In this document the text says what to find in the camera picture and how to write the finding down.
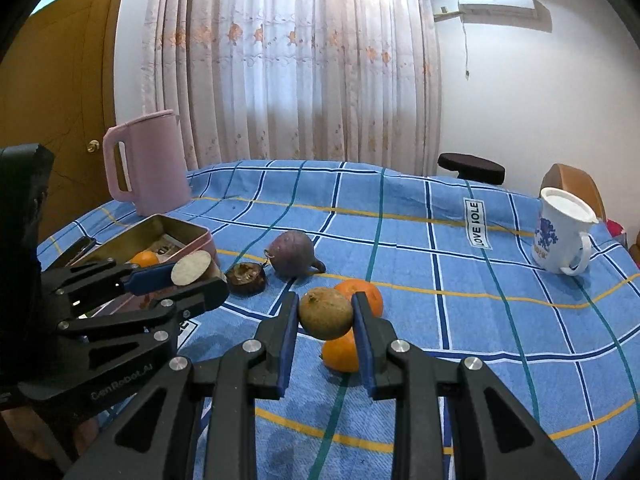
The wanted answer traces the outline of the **left hand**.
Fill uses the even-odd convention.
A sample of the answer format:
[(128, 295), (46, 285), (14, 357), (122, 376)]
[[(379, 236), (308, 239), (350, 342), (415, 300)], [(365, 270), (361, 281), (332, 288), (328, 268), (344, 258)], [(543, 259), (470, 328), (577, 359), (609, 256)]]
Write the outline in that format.
[[(3, 421), (12, 436), (25, 450), (44, 460), (62, 460), (63, 449), (47, 424), (31, 408), (14, 408), (1, 412)], [(99, 424), (95, 418), (80, 424), (74, 430), (74, 442), (79, 454), (93, 444), (99, 435)]]

